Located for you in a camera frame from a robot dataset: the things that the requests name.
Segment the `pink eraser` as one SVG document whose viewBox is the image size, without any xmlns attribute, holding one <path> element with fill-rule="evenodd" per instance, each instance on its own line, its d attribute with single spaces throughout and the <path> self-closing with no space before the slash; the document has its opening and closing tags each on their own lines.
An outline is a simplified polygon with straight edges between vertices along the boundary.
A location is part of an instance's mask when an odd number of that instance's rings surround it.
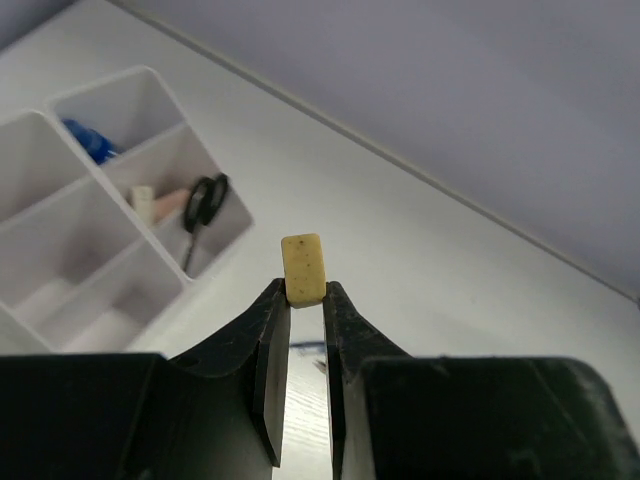
<svg viewBox="0 0 640 480">
<path fill-rule="evenodd" d="M 153 204 L 153 222 L 157 224 L 175 211 L 183 211 L 189 196 L 189 191 L 182 188 L 155 199 Z"/>
</svg>

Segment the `yellow eraser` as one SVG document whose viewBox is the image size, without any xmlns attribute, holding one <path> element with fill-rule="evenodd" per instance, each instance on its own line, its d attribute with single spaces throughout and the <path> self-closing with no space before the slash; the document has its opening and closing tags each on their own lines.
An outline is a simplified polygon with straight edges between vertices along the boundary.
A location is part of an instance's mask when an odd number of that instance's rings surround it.
<svg viewBox="0 0 640 480">
<path fill-rule="evenodd" d="M 281 240 L 288 303 L 296 309 L 320 304 L 326 296 L 326 273 L 320 237 L 316 233 Z"/>
</svg>

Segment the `black handled scissors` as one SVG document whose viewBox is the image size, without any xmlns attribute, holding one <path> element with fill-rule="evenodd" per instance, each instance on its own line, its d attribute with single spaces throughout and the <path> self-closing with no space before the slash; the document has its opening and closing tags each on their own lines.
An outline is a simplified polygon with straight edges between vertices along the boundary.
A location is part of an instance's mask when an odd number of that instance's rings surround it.
<svg viewBox="0 0 640 480">
<path fill-rule="evenodd" d="M 182 215 L 182 227 L 190 235 L 190 244 L 182 262 L 188 274 L 199 232 L 211 224 L 219 214 L 229 192 L 229 177 L 219 173 L 215 177 L 202 176 L 192 186 Z"/>
</svg>

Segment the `blue ballpoint pen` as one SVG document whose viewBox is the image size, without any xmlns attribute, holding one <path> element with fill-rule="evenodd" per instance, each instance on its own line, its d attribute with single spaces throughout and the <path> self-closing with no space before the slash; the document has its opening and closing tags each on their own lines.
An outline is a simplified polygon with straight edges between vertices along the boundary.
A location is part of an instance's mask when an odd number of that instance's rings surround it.
<svg viewBox="0 0 640 480">
<path fill-rule="evenodd" d="M 316 353 L 323 353 L 326 350 L 325 344 L 319 340 L 293 342 L 289 347 L 299 351 Z"/>
</svg>

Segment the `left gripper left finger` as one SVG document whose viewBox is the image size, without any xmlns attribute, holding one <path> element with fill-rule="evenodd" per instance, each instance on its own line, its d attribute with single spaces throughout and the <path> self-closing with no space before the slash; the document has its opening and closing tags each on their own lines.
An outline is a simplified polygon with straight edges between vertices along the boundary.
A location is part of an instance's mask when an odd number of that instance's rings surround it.
<svg viewBox="0 0 640 480">
<path fill-rule="evenodd" d="M 5 356 L 5 479 L 268 479 L 281 463 L 290 309 L 272 281 L 189 350 Z"/>
</svg>

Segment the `white eraser box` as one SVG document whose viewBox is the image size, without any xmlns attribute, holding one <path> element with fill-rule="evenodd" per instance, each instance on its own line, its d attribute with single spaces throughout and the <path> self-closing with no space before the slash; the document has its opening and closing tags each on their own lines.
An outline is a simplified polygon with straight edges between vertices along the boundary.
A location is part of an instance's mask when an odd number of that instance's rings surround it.
<svg viewBox="0 0 640 480">
<path fill-rule="evenodd" d="M 146 226 L 155 220 L 155 194 L 151 186 L 138 185 L 130 189 L 130 205 Z"/>
</svg>

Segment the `blue correction fluid bottle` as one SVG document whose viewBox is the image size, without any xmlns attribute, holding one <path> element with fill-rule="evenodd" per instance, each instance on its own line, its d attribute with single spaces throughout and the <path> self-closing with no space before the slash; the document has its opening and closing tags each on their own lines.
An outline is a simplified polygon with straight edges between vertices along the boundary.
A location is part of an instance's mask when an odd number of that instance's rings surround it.
<svg viewBox="0 0 640 480">
<path fill-rule="evenodd" d="M 120 154 L 120 149 L 115 143 L 96 130 L 70 118 L 64 118 L 62 123 L 97 165 L 102 165 Z"/>
</svg>

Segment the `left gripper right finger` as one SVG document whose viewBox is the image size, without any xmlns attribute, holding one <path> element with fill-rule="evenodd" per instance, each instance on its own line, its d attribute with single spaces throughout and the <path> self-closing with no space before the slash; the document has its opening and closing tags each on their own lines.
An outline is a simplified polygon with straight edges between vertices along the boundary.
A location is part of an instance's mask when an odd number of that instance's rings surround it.
<svg viewBox="0 0 640 480">
<path fill-rule="evenodd" d="M 570 357 L 414 357 L 338 282 L 323 301 L 337 479 L 635 479 L 606 381 Z"/>
</svg>

